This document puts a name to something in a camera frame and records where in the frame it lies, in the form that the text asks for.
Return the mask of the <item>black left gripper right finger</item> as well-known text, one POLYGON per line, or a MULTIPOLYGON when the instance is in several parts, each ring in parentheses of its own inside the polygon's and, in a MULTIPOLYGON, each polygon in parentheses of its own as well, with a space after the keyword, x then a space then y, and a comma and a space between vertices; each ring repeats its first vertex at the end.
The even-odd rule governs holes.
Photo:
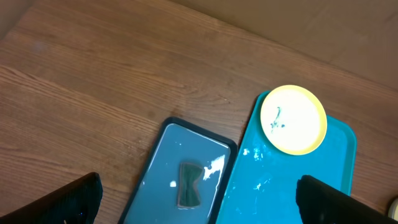
POLYGON ((397 224, 310 175, 297 181, 295 199, 303 224, 397 224))

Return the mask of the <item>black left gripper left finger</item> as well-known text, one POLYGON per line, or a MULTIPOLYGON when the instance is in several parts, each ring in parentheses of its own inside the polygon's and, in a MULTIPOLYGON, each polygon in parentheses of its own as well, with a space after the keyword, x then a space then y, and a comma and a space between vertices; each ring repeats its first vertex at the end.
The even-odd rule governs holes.
POLYGON ((83 177, 1 217, 1 223, 91 224, 100 208, 103 187, 98 173, 83 177))

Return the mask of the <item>yellow plate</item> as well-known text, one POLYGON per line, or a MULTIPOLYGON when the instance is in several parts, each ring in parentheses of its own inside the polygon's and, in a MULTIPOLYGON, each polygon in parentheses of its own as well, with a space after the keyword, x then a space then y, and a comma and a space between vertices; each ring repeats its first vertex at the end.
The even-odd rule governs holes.
POLYGON ((260 110, 262 130, 278 150, 295 156, 316 150, 327 131, 327 118, 320 100, 297 85, 270 91, 260 110))
POLYGON ((389 202, 387 216, 395 221, 398 221, 398 197, 389 202))

